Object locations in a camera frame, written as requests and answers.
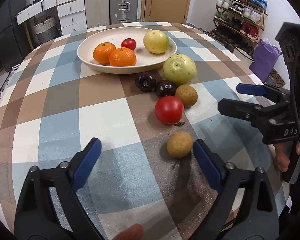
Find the drawer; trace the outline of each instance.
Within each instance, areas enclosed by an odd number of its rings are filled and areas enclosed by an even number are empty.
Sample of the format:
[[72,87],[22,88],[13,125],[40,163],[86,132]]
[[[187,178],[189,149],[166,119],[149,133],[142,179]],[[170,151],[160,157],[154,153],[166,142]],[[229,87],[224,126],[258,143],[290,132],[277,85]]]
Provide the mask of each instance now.
[[69,2],[71,0],[43,0],[42,1],[42,7],[43,10],[47,10],[51,7],[57,6],[58,4],[62,4],[65,2]]
[[27,9],[24,9],[22,12],[20,12],[17,15],[18,25],[40,12],[42,12],[41,2],[35,3],[34,5],[28,7]]
[[85,21],[86,21],[86,12],[85,11],[72,13],[72,14],[60,17],[61,28],[67,27],[69,25],[73,25],[76,23],[85,22]]
[[84,11],[84,0],[77,0],[58,6],[59,18],[81,11]]
[[62,35],[67,35],[75,31],[82,31],[87,29],[87,22],[76,23],[67,27],[61,28]]

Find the white plate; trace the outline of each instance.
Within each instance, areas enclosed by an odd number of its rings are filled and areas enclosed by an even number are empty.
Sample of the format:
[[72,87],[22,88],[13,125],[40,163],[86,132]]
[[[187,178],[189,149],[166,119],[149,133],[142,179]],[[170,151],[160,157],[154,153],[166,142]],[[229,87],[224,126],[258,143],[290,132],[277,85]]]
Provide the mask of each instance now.
[[[160,67],[168,57],[177,52],[177,45],[170,37],[168,37],[170,47],[166,53],[152,54],[147,51],[143,45],[143,37],[149,31],[151,31],[151,29],[142,27],[119,27],[98,32],[81,42],[77,49],[77,55],[85,65],[100,72],[131,74],[149,71]],[[112,67],[109,64],[101,65],[93,59],[93,51],[100,43],[111,42],[116,48],[120,48],[121,42],[127,38],[132,38],[137,43],[137,47],[134,50],[137,56],[137,63],[135,66]]]

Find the checkered tablecloth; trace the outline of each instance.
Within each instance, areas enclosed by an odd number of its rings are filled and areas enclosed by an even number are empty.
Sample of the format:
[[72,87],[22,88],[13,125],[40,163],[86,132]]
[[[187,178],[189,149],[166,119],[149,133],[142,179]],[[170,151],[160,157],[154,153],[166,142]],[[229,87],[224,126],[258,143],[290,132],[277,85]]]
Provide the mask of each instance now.
[[[182,127],[166,126],[154,116],[154,93],[134,85],[136,74],[91,70],[77,57],[77,47],[104,29],[138,26],[170,36],[178,53],[191,57],[198,76],[192,86],[198,102],[187,109]],[[158,80],[162,69],[152,71]],[[212,206],[210,189],[193,155],[170,158],[165,143],[177,130],[203,139],[224,161],[253,170],[263,166],[271,181],[278,212],[289,191],[275,169],[274,155],[250,123],[221,116],[222,98],[267,104],[236,92],[238,83],[260,80],[211,37],[182,24],[126,23],[75,32],[42,44],[12,75],[0,98],[0,219],[13,231],[19,194],[29,168],[56,167],[81,151],[92,137],[102,154],[77,195],[106,239],[138,222],[144,239],[188,239]],[[70,229],[51,190],[59,219]],[[229,218],[234,217],[243,191]]]

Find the yellow-green fruit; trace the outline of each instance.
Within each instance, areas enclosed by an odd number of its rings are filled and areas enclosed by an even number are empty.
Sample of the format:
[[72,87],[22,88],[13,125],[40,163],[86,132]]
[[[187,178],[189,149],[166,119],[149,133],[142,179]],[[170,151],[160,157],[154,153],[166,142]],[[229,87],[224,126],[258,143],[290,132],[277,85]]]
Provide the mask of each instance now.
[[189,85],[178,87],[175,96],[182,101],[184,107],[191,107],[198,101],[197,91]]
[[164,62],[163,75],[178,85],[189,84],[197,76],[197,67],[187,55],[174,54]]
[[172,134],[167,141],[167,151],[175,158],[183,158],[192,148],[193,139],[187,132],[176,132]]
[[152,30],[143,37],[143,45],[149,52],[161,54],[168,51],[170,42],[168,36],[164,32]]

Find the suitcase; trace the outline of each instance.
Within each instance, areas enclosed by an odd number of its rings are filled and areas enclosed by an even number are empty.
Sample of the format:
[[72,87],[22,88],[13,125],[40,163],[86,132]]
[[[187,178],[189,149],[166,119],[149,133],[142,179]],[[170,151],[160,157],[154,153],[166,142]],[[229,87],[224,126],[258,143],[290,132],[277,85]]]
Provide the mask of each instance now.
[[110,0],[110,23],[137,21],[138,0]]
[[109,0],[84,0],[84,4],[88,28],[110,24]]

